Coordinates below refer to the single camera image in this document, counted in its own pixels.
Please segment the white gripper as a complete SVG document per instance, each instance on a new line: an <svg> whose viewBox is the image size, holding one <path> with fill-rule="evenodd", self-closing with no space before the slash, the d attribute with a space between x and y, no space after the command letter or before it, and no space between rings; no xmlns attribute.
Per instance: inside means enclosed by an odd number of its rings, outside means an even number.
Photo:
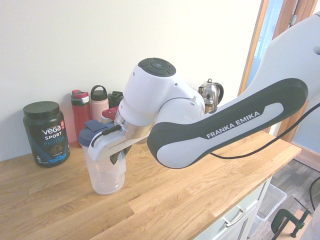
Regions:
<svg viewBox="0 0 320 240"><path fill-rule="evenodd" d="M113 126L97 133L88 147L88 154L93 161L102 161L109 157L115 165L120 151L124 156L128 154L131 145L143 140L150 134L151 128L138 127L125 129L124 126Z"/></svg>

